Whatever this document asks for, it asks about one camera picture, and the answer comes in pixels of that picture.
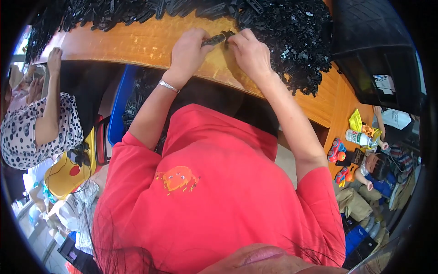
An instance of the yellow stool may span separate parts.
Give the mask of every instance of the yellow stool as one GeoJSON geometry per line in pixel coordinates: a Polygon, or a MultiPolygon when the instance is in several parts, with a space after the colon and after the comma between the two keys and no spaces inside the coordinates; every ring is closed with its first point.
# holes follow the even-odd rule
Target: yellow stool
{"type": "Polygon", "coordinates": [[[83,164],[80,167],[67,157],[67,152],[63,152],[61,159],[44,174],[46,187],[58,199],[64,200],[70,192],[88,180],[96,171],[94,134],[93,128],[85,138],[85,142],[89,146],[86,153],[90,159],[90,166],[83,164]]]}

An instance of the black plastic parts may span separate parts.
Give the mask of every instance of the black plastic parts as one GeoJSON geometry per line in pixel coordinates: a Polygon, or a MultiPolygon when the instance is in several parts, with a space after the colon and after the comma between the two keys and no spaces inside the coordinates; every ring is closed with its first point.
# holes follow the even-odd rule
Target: black plastic parts
{"type": "MultiPolygon", "coordinates": [[[[239,30],[250,28],[271,51],[271,66],[293,93],[316,94],[321,72],[331,68],[332,19],[323,0],[51,0],[31,22],[26,63],[39,58],[57,30],[77,26],[110,31],[116,24],[187,16],[216,20],[229,16],[239,30]],[[287,81],[284,74],[289,74],[287,81]]],[[[226,34],[215,36],[217,44],[226,34]]]]}
{"type": "Polygon", "coordinates": [[[166,7],[164,6],[164,0],[158,0],[157,12],[155,13],[155,18],[157,20],[161,20],[164,16],[164,12],[166,11],[166,7]]]}
{"type": "Polygon", "coordinates": [[[263,13],[263,8],[260,6],[260,4],[256,0],[245,0],[248,2],[248,4],[257,12],[258,14],[263,13]]]}
{"type": "MultiPolygon", "coordinates": [[[[234,32],[232,32],[231,30],[229,31],[221,31],[221,34],[215,35],[210,39],[205,40],[204,42],[202,42],[201,46],[205,46],[205,45],[212,45],[215,46],[217,44],[219,44],[220,42],[222,42],[223,40],[228,39],[231,35],[235,35],[234,32]]],[[[225,41],[225,49],[228,49],[228,41],[225,41]]]]}

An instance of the red t-shirt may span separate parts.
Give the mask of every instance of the red t-shirt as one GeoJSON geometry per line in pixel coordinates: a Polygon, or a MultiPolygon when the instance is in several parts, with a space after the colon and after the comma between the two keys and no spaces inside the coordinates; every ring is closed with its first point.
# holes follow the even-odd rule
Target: red t-shirt
{"type": "Polygon", "coordinates": [[[161,270],[195,273],[266,243],[341,266],[345,236],[328,168],[307,173],[295,191],[276,153],[274,136],[195,104],[172,116],[162,157],[127,133],[113,147],[94,216],[98,264],[117,258],[132,273],[145,264],[142,247],[161,270]]]}

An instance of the black bin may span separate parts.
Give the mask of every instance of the black bin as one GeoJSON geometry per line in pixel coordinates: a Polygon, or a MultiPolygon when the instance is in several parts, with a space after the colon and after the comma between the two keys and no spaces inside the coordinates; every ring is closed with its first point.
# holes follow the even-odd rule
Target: black bin
{"type": "Polygon", "coordinates": [[[416,49],[387,0],[333,1],[332,59],[364,104],[420,115],[425,100],[416,49]],[[392,77],[393,94],[374,75],[392,77]]]}

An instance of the lips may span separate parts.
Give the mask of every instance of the lips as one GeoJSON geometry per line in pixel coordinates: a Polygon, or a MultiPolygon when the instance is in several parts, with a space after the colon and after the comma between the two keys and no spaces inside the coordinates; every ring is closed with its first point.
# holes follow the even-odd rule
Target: lips
{"type": "Polygon", "coordinates": [[[276,246],[265,246],[250,252],[241,266],[260,262],[267,259],[275,259],[286,255],[286,251],[276,246]]]}

